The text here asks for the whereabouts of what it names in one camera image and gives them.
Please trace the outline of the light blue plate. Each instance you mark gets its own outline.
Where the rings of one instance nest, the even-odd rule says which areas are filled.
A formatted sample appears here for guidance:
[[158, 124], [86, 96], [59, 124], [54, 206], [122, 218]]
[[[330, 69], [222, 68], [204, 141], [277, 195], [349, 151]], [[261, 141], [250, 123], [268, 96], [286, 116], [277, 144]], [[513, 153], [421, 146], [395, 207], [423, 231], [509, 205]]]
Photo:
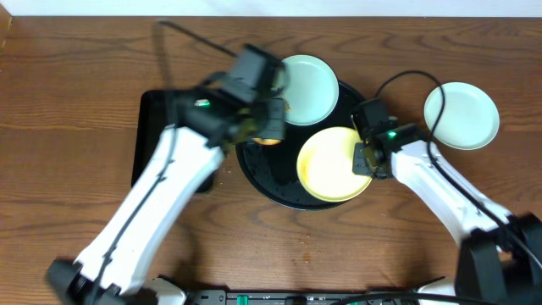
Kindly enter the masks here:
[[339, 99], [335, 72], [320, 58], [293, 55], [283, 60], [287, 85], [282, 98], [287, 104], [285, 121], [292, 125], [315, 125], [326, 119]]
[[493, 141], [500, 127], [500, 115], [491, 97], [464, 82], [445, 83], [442, 88], [445, 107], [434, 138], [462, 150], [479, 149]]

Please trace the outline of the yellow plate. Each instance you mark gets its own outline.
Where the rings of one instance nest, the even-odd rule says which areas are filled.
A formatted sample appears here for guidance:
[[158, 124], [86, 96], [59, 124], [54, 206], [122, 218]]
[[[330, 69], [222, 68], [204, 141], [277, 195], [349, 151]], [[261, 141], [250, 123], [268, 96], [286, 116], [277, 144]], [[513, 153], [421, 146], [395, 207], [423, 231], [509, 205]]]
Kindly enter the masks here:
[[353, 170], [355, 145], [360, 136], [352, 128], [336, 126], [311, 136], [301, 147], [296, 172], [302, 187], [325, 202], [344, 202], [358, 196], [371, 183], [368, 175]]

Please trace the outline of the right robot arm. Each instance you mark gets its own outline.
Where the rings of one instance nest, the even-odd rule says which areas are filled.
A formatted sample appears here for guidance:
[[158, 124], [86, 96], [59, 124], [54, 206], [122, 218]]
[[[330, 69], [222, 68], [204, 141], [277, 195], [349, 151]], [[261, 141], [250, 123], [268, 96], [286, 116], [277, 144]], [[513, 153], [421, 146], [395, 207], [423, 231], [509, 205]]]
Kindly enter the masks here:
[[415, 289], [419, 304], [539, 304], [541, 221], [516, 216], [491, 201], [440, 154], [415, 124], [399, 125], [378, 98], [355, 106], [351, 119], [361, 140], [353, 172], [394, 178], [413, 191], [459, 245], [454, 280]]

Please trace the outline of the green and yellow sponge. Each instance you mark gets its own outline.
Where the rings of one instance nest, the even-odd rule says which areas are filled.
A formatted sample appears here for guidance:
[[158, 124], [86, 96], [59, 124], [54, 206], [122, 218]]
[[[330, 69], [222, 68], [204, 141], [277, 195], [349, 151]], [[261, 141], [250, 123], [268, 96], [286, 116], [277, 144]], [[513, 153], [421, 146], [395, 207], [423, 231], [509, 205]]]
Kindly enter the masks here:
[[279, 139], [266, 139], [266, 138], [258, 138], [258, 137], [253, 137], [252, 140], [260, 145], [264, 145], [264, 146], [273, 146], [273, 145], [277, 145], [279, 143], [281, 143], [281, 140]]

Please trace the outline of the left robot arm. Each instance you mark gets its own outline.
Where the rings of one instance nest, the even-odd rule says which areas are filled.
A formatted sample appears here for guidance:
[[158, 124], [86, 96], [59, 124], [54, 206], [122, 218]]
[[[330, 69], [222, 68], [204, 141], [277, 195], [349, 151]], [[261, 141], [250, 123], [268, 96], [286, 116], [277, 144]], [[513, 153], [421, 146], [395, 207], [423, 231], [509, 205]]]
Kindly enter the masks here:
[[225, 149], [284, 136], [285, 63], [244, 46], [231, 69], [188, 90], [165, 86], [167, 123], [136, 183], [98, 236], [74, 260], [58, 258], [47, 283], [63, 304], [183, 304], [171, 280], [148, 278], [164, 237], [224, 161]]

